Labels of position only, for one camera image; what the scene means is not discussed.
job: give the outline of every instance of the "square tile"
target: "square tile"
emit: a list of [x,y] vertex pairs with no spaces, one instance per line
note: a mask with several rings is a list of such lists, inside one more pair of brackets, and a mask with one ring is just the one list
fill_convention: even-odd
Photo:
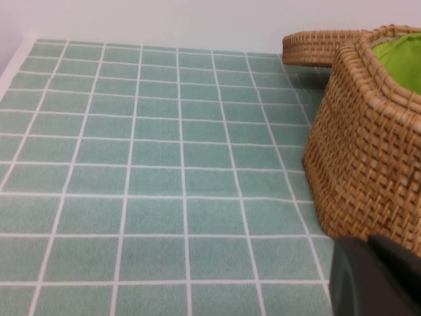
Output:
[[59,234],[118,234],[122,199],[67,197],[60,216]]
[[318,280],[316,264],[306,238],[253,240],[261,280]]
[[58,197],[0,197],[0,232],[49,234],[59,202]]
[[76,142],[75,139],[29,137],[19,154],[18,161],[69,163],[72,160]]
[[36,281],[47,238],[0,238],[0,281]]
[[83,194],[123,194],[125,183],[125,167],[76,166],[73,169],[67,192]]
[[193,280],[247,280],[254,278],[246,239],[190,238]]
[[95,93],[136,95],[136,81],[99,78]]
[[85,113],[88,101],[88,94],[47,92],[41,111]]
[[37,115],[30,134],[77,136],[82,127],[82,115],[45,114]]
[[139,85],[139,95],[142,97],[166,97],[177,99],[178,88],[176,84],[141,81]]
[[238,201],[189,199],[187,218],[190,234],[245,234]]
[[187,100],[207,100],[218,101],[218,88],[216,86],[196,86],[191,84],[182,84],[181,98]]
[[125,238],[120,280],[186,278],[183,238]]
[[186,167],[232,168],[227,145],[184,144]]
[[183,139],[191,142],[226,143],[226,134],[222,122],[183,122]]
[[183,234],[180,199],[129,199],[126,234]]
[[305,234],[292,202],[245,201],[244,208],[252,235]]
[[291,199],[282,171],[238,171],[238,181],[244,196]]
[[193,285],[191,294],[194,315],[261,315],[256,286],[252,284]]
[[237,168],[281,169],[274,147],[233,146],[235,166]]
[[272,145],[269,129],[265,125],[228,123],[228,133],[233,144]]
[[186,286],[121,286],[116,316],[132,315],[187,315]]
[[189,196],[238,196],[232,171],[186,170]]
[[4,191],[61,192],[68,167],[15,165]]
[[117,244],[118,238],[56,238],[44,280],[113,280]]
[[129,142],[120,140],[82,140],[76,162],[125,165],[129,147]]
[[84,137],[130,138],[132,119],[125,117],[93,117],[86,120]]
[[161,142],[134,142],[132,164],[181,167],[180,145]]
[[132,168],[129,194],[145,196],[180,196],[181,170]]
[[109,314],[112,286],[43,287],[35,316],[103,316]]
[[134,137],[144,140],[179,140],[179,122],[177,120],[138,118]]

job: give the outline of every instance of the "floor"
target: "floor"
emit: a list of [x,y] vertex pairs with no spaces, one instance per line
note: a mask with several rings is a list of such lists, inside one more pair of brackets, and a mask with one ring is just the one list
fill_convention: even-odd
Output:
[[331,315],[301,164],[328,78],[37,41],[0,101],[0,314]]

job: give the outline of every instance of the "wicker basket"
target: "wicker basket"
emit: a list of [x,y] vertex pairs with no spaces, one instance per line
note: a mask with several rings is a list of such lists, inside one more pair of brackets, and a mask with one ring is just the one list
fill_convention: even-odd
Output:
[[364,31],[298,32],[282,40],[282,62],[287,65],[331,67],[337,48],[354,41]]
[[329,236],[382,234],[421,255],[421,95],[372,51],[415,32],[383,26],[341,45],[303,163]]

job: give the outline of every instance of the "black plastic object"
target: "black plastic object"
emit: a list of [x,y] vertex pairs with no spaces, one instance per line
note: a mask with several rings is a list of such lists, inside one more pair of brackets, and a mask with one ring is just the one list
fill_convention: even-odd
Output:
[[421,316],[421,258],[383,236],[335,241],[334,316]]

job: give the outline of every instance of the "woven rattan basket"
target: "woven rattan basket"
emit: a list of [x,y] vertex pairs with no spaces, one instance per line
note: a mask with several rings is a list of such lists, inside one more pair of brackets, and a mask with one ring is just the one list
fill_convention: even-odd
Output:
[[415,32],[383,26],[340,46],[303,163],[328,235],[382,234],[421,255],[421,95],[372,51]]
[[364,31],[306,31],[284,37],[282,62],[287,65],[331,67],[337,48]]

